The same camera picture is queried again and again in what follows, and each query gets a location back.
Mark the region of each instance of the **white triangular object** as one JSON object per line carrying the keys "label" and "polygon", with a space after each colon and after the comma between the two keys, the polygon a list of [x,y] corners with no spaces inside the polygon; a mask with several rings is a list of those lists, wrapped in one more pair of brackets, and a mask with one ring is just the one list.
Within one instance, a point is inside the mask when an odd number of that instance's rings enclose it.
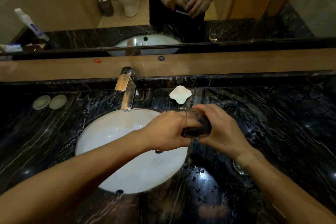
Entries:
{"label": "white triangular object", "polygon": [[171,99],[175,99],[180,105],[184,104],[188,97],[191,96],[191,91],[183,87],[182,85],[176,86],[176,88],[169,94]]}

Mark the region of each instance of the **bandage on wrist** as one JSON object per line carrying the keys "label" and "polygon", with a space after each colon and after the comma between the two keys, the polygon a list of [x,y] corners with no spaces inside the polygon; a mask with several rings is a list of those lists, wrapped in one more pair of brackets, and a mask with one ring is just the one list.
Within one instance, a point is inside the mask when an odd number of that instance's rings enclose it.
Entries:
{"label": "bandage on wrist", "polygon": [[236,159],[235,162],[238,163],[238,165],[240,165],[241,167],[246,167],[248,163],[250,163],[250,161],[254,158],[254,154],[249,152],[249,151],[245,151],[242,154],[240,154]]}

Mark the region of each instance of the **white oval sink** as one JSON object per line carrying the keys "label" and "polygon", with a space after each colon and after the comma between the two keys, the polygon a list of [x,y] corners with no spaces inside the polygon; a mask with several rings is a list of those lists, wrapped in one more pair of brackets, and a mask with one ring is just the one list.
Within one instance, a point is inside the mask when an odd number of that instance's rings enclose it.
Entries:
{"label": "white oval sink", "polygon": [[[155,45],[177,45],[181,44],[178,40],[173,37],[153,34],[153,35],[138,35],[131,37],[134,46],[155,46]],[[123,40],[117,43],[114,47],[127,47],[127,41],[129,39]],[[173,54],[178,51],[178,48],[165,48],[165,49],[148,49],[141,50],[142,55],[154,55],[154,54]],[[125,51],[110,51],[108,52],[111,56],[124,56]]]}
{"label": "white oval sink", "polygon": [[[132,130],[143,128],[159,114],[148,109],[110,112],[84,129],[77,141],[75,154],[82,154],[114,141]],[[187,147],[160,154],[156,154],[154,150],[145,152],[117,170],[99,187],[111,192],[121,189],[124,193],[149,190],[172,177],[182,167],[186,156]]]}

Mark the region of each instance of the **person's left hand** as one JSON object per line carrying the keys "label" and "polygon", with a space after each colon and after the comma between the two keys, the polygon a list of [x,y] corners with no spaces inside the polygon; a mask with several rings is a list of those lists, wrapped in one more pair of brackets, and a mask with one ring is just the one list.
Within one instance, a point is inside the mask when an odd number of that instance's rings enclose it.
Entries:
{"label": "person's left hand", "polygon": [[138,130],[148,150],[169,151],[190,145],[191,139],[181,136],[182,129],[198,127],[201,124],[186,113],[169,111],[155,117],[145,127]]}
{"label": "person's left hand", "polygon": [[185,7],[185,11],[191,18],[199,16],[208,10],[212,0],[190,0]]}

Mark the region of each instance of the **countertop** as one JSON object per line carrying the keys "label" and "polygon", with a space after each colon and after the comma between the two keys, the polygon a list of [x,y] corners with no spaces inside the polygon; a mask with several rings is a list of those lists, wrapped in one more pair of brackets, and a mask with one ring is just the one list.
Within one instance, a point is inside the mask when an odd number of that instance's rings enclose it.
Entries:
{"label": "countertop", "polygon": [[[224,21],[204,21],[202,24],[166,24],[161,26],[141,25],[95,29],[79,29],[46,32],[51,41],[49,50],[78,50],[88,48],[113,47],[129,37],[146,34],[165,34],[181,43],[211,43],[210,27],[222,27],[219,42],[247,41],[260,39],[307,39],[314,35],[304,21],[288,4],[278,16],[255,19],[232,19]],[[22,45],[37,41],[30,31],[14,40]]]}
{"label": "countertop", "polygon": [[[177,110],[177,85],[186,105],[215,103],[232,115],[248,141],[280,171],[336,213],[336,71],[140,78],[145,98],[134,107]],[[82,131],[120,108],[115,79],[2,83],[0,193],[74,156]],[[59,110],[31,108],[40,95],[62,93]],[[185,165],[148,192],[97,189],[72,223],[281,223],[280,214],[249,176],[212,148],[193,141]]]}

